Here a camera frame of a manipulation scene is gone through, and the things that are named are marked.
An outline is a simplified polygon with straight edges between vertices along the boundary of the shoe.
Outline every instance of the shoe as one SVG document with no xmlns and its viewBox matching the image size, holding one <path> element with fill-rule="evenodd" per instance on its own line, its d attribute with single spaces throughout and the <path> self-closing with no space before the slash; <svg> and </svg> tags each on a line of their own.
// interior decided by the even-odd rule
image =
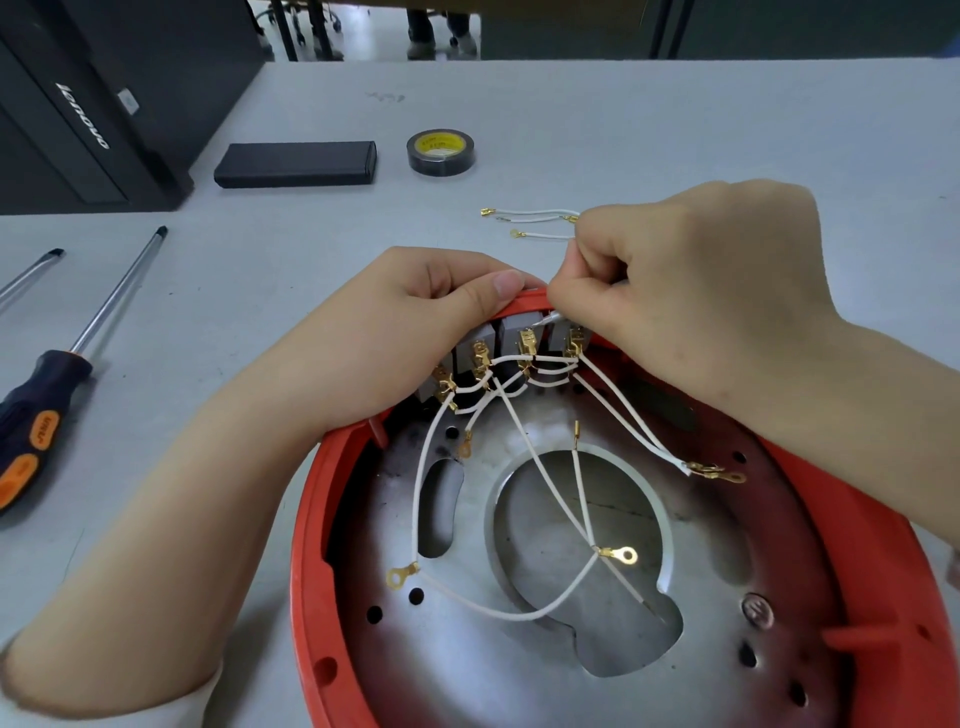
<svg viewBox="0 0 960 728">
<path fill-rule="evenodd" d="M 429 43 L 410 41 L 407 47 L 408 61 L 433 61 L 435 58 L 437 58 L 437 41 L 431 40 Z"/>
<path fill-rule="evenodd" d="M 470 33 L 467 33 L 465 36 L 455 37 L 456 47 L 458 55 L 466 56 L 468 58 L 477 57 L 477 41 L 473 39 L 473 36 Z"/>
</svg>

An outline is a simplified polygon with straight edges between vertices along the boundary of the screwdriver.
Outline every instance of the screwdriver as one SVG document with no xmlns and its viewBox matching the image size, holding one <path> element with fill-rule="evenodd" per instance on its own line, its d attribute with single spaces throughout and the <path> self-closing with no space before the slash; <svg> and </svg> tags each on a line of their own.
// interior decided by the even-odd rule
<svg viewBox="0 0 960 728">
<path fill-rule="evenodd" d="M 157 229 L 73 346 L 66 352 L 42 354 L 30 378 L 0 402 L 0 514 L 43 472 L 60 423 L 70 410 L 70 398 L 93 371 L 83 357 L 86 345 L 166 236 L 165 226 Z"/>
<path fill-rule="evenodd" d="M 19 288 L 23 281 L 40 270 L 40 268 L 43 268 L 45 265 L 47 265 L 51 260 L 54 262 L 60 260 L 61 255 L 63 255 L 63 248 L 54 248 L 52 251 L 47 251 L 37 258 L 27 270 L 7 283 L 7 285 L 5 285 L 3 288 L 0 288 L 0 303 L 3 302 L 3 300 L 6 299 L 11 293 L 13 293 L 13 291 Z"/>
</svg>

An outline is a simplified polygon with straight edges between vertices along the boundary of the black electrical tape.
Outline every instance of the black electrical tape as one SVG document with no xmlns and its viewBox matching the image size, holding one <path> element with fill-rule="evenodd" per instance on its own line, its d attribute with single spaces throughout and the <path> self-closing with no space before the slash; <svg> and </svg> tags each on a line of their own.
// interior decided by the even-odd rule
<svg viewBox="0 0 960 728">
<path fill-rule="evenodd" d="M 416 172 L 430 177 L 453 177 L 476 161 L 473 139 L 455 129 L 429 129 L 407 142 L 407 159 Z"/>
</svg>

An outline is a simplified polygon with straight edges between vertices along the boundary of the computer case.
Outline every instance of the computer case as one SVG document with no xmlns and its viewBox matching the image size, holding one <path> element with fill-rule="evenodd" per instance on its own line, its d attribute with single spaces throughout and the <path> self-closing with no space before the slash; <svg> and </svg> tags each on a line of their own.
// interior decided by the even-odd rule
<svg viewBox="0 0 960 728">
<path fill-rule="evenodd" d="M 246 0 L 0 0 L 0 214 L 177 208 L 263 61 Z"/>
</svg>

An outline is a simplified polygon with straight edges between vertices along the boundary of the floor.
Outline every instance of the floor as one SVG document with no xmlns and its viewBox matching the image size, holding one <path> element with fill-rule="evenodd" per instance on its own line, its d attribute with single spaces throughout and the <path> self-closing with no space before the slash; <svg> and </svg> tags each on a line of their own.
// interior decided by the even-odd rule
<svg viewBox="0 0 960 728">
<path fill-rule="evenodd" d="M 271 23 L 265 13 L 270 7 L 268 0 L 248 0 L 253 12 L 259 15 L 257 22 L 264 29 L 267 39 L 274 48 L 274 57 L 277 62 L 287 62 L 283 50 L 283 41 L 276 24 Z M 340 18 L 341 32 L 334 33 L 327 23 L 326 31 L 330 36 L 330 44 L 344 54 L 345 61 L 406 61 L 407 45 L 407 11 L 400 8 L 368 8 L 364 5 L 331 5 L 329 6 Z M 434 37 L 437 39 L 437 60 L 459 60 L 456 49 L 449 47 L 450 31 L 446 28 L 446 21 L 435 16 L 433 22 Z M 311 42 L 310 18 L 306 12 L 299 13 L 300 29 L 306 40 L 304 45 L 298 45 L 297 53 L 300 61 L 315 61 L 313 43 Z M 470 17 L 470 33 L 480 45 L 480 16 Z"/>
</svg>

